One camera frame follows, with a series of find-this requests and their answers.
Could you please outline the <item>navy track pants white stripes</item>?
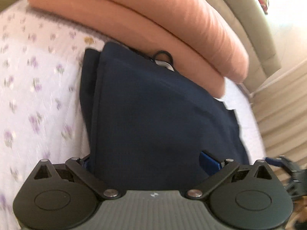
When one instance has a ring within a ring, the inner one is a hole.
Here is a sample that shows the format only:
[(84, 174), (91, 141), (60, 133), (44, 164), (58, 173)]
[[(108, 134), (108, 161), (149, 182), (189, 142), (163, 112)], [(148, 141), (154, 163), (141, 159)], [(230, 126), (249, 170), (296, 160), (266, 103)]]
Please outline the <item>navy track pants white stripes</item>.
[(202, 152), (249, 159), (235, 112), (176, 71), (108, 42), (86, 49), (80, 103), (91, 173), (117, 190), (184, 190), (202, 183)]

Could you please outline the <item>white floral quilted bedspread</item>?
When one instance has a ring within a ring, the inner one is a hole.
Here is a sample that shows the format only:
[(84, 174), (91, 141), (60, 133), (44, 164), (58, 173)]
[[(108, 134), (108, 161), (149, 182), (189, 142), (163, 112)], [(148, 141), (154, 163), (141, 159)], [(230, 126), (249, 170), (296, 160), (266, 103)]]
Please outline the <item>white floral quilted bedspread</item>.
[[(12, 204), (41, 159), (90, 155), (80, 103), (86, 49), (113, 40), (20, 0), (1, 13), (1, 229), (18, 229)], [(233, 110), (249, 162), (265, 156), (246, 96), (231, 80), (218, 101)]]

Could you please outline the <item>pink folded duvet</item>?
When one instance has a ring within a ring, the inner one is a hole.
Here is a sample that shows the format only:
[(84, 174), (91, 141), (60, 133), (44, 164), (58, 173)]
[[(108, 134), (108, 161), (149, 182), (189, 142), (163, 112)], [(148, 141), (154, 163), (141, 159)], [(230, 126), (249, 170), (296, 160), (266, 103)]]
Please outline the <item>pink folded duvet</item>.
[(242, 83), (249, 57), (238, 36), (206, 0), (28, 0), (148, 56), (167, 51), (180, 74), (224, 95), (226, 78)]

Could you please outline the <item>beige padded leather headboard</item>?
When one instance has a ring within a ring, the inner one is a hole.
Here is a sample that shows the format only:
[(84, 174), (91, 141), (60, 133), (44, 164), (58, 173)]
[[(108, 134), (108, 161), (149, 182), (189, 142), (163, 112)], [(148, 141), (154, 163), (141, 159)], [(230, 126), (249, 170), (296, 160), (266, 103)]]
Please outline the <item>beige padded leather headboard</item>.
[(281, 69), (281, 62), (263, 9), (258, 0), (206, 0), (229, 24), (250, 60), (246, 89), (253, 93)]

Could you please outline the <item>small red yellow wall decoration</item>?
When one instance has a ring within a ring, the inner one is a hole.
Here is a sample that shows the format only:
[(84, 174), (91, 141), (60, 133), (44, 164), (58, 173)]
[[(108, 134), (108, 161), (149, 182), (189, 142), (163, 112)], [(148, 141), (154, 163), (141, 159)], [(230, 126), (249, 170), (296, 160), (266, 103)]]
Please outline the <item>small red yellow wall decoration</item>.
[(269, 8), (269, 1), (268, 0), (258, 0), (264, 13), (267, 15), (267, 11)]

